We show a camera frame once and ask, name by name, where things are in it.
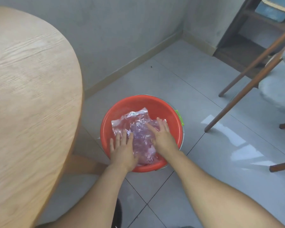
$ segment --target baseboard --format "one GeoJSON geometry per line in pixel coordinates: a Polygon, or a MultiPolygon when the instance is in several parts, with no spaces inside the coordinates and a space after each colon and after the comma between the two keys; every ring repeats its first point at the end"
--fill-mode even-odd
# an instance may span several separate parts
{"type": "Polygon", "coordinates": [[[192,34],[190,34],[188,31],[184,30],[182,39],[188,42],[189,44],[194,45],[199,50],[203,51],[204,53],[212,56],[214,52],[216,51],[216,47],[210,45],[209,43],[194,37],[192,34]]]}
{"type": "Polygon", "coordinates": [[[96,92],[102,90],[103,88],[105,88],[106,86],[108,86],[109,84],[114,82],[115,80],[119,79],[120,77],[122,77],[126,73],[130,72],[131,70],[133,70],[134,68],[136,68],[140,64],[149,60],[151,57],[155,56],[160,51],[162,51],[163,49],[167,48],[168,46],[170,46],[171,44],[176,42],[178,39],[181,38],[182,34],[183,34],[182,30],[179,32],[176,32],[175,34],[171,35],[170,37],[168,37],[167,39],[165,39],[164,41],[160,42],[158,45],[156,45],[155,47],[150,49],[145,54],[141,55],[140,57],[138,57],[132,61],[130,61],[125,66],[116,70],[115,72],[113,72],[109,76],[105,77],[103,80],[101,80],[97,84],[93,85],[91,88],[84,91],[85,99],[91,97],[96,92]]]}

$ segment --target person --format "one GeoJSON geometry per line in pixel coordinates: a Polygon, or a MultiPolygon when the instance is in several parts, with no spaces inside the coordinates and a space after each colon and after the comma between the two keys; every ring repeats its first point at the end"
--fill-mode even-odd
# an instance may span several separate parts
{"type": "MultiPolygon", "coordinates": [[[[211,227],[285,227],[261,205],[235,188],[215,179],[177,147],[167,123],[159,118],[160,131],[148,125],[155,134],[153,144],[181,179],[186,196],[205,228],[211,227]]],[[[87,194],[66,214],[48,228],[109,228],[117,195],[126,174],[133,170],[133,134],[127,141],[126,131],[110,140],[111,163],[87,194]]]]}

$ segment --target clear plastic bag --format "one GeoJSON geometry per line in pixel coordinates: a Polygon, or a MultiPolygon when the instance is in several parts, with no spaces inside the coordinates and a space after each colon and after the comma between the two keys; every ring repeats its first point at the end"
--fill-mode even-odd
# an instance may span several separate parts
{"type": "Polygon", "coordinates": [[[114,135],[122,134],[126,130],[128,136],[133,132],[133,152],[135,157],[139,157],[138,164],[145,165],[157,162],[158,155],[152,144],[153,133],[148,129],[146,123],[149,123],[159,131],[157,121],[153,121],[146,108],[137,112],[129,112],[120,119],[111,121],[114,135]]]}

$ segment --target blue basket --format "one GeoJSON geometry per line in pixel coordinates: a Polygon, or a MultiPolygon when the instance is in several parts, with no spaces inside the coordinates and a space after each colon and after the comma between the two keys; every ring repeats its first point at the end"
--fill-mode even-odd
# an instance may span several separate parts
{"type": "MultiPolygon", "coordinates": [[[[275,5],[280,6],[282,9],[285,8],[285,0],[264,0],[264,1],[269,3],[274,3],[275,5]]],[[[282,22],[285,20],[285,11],[272,7],[264,3],[263,0],[259,3],[255,12],[265,17],[276,20],[278,22],[282,22]]]]}

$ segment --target red bucket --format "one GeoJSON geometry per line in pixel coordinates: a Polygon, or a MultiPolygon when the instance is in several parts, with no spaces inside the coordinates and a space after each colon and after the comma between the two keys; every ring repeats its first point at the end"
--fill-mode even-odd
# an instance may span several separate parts
{"type": "MultiPolygon", "coordinates": [[[[166,119],[170,132],[175,138],[178,148],[181,148],[183,142],[183,126],[176,111],[164,100],[149,95],[136,95],[120,100],[112,106],[102,120],[100,128],[100,140],[103,149],[108,157],[110,157],[110,138],[114,138],[112,130],[112,120],[119,119],[122,115],[131,111],[139,111],[146,107],[151,119],[157,117],[166,119]]],[[[149,172],[158,170],[167,165],[167,161],[160,156],[160,160],[154,164],[137,166],[133,172],[149,172]]]]}

